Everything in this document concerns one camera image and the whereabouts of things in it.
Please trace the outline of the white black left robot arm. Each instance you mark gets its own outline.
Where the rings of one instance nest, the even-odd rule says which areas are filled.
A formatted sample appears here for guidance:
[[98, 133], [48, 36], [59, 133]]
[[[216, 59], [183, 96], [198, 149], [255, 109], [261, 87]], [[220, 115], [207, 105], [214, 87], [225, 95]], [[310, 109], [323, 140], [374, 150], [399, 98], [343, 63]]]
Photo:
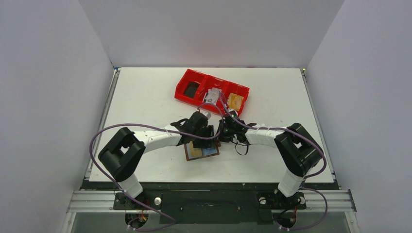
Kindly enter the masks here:
[[188, 143], [202, 149], [215, 145], [214, 127], [201, 112], [196, 111], [190, 118], [172, 122], [159, 130], [133, 132], [123, 127], [103, 147], [98, 159], [121, 190], [127, 193], [126, 203], [138, 209], [144, 205], [145, 195], [135, 170], [143, 154]]

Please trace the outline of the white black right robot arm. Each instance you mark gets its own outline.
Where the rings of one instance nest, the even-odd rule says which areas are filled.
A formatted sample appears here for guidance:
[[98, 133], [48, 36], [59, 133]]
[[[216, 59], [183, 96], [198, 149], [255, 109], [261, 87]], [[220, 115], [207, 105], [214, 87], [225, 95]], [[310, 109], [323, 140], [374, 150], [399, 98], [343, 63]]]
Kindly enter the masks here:
[[266, 127], [255, 123], [245, 124], [231, 111], [219, 120], [221, 142], [236, 142], [245, 146], [261, 145], [275, 148], [279, 151], [287, 168], [274, 194], [274, 201], [280, 207], [287, 207], [293, 202], [293, 196], [301, 189], [309, 172], [323, 161], [321, 173], [326, 168], [326, 158], [319, 144], [300, 124], [289, 127]]

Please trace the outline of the yellow credit card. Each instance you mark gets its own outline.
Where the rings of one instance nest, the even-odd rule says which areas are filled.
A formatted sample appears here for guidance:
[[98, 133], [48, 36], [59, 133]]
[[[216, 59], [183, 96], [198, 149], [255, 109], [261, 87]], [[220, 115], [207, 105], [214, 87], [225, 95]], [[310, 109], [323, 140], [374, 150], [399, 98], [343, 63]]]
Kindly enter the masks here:
[[200, 148], [195, 148], [193, 142], [190, 142], [188, 145], [188, 155], [190, 158], [198, 158], [203, 155], [202, 149]]

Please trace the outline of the brown leather card holder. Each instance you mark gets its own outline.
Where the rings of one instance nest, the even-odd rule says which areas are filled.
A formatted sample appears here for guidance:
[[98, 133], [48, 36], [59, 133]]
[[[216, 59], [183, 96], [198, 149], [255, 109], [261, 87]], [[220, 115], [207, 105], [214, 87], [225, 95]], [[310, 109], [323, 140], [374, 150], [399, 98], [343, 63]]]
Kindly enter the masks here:
[[200, 149], [200, 148], [195, 148], [192, 142], [185, 144], [184, 149], [185, 149], [186, 160], [192, 161], [192, 160], [203, 159], [203, 158], [207, 158], [210, 156], [219, 155], [220, 146], [221, 146], [220, 142], [216, 142], [215, 145], [213, 145], [211, 148]]

